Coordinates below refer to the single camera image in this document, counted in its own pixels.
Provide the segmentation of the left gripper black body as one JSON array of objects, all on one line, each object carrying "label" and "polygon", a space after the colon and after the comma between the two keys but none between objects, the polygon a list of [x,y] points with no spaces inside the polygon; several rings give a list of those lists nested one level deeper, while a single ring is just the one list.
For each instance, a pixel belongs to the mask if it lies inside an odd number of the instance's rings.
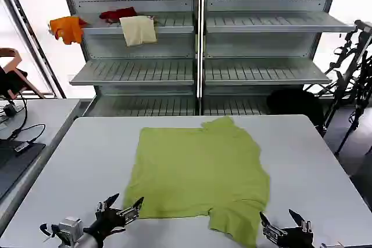
[{"label": "left gripper black body", "polygon": [[123,232],[126,225],[125,213],[127,210],[123,209],[106,209],[96,213],[96,220],[83,229],[83,246],[103,247],[108,236]]}]

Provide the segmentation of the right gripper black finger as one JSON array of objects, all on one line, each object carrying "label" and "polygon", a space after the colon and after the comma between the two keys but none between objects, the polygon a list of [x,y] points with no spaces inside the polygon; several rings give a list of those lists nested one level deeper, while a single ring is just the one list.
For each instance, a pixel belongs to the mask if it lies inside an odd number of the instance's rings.
[{"label": "right gripper black finger", "polygon": [[305,221],[304,218],[299,213],[291,209],[289,209],[288,212],[297,225],[297,227],[294,230],[296,238],[301,240],[313,240],[311,222]]},{"label": "right gripper black finger", "polygon": [[287,233],[284,230],[271,225],[270,221],[262,211],[259,212],[259,215],[264,236],[273,243],[280,243],[287,236]]}]

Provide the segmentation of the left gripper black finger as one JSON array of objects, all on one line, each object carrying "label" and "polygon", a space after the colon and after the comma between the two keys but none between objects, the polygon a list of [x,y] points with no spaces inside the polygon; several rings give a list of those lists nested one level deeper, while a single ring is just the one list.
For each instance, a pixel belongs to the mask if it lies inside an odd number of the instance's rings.
[{"label": "left gripper black finger", "polygon": [[119,210],[116,215],[119,219],[119,225],[128,225],[139,217],[144,197],[139,198],[131,207]]},{"label": "left gripper black finger", "polygon": [[114,204],[114,202],[117,200],[117,198],[119,197],[119,193],[113,195],[113,196],[110,196],[108,197],[105,201],[103,202],[99,202],[97,207],[96,207],[96,212],[95,212],[95,216],[96,217],[99,217],[101,216],[106,210],[110,209],[111,206]]}]

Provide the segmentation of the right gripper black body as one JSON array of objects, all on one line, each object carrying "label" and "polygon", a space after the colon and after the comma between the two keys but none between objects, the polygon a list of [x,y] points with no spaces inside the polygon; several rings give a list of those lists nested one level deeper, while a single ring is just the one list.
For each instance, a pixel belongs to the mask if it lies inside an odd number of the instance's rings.
[{"label": "right gripper black body", "polygon": [[279,236],[276,239],[278,247],[289,248],[312,248],[313,247],[313,231],[310,226],[293,227],[293,228],[276,228],[279,231]]}]

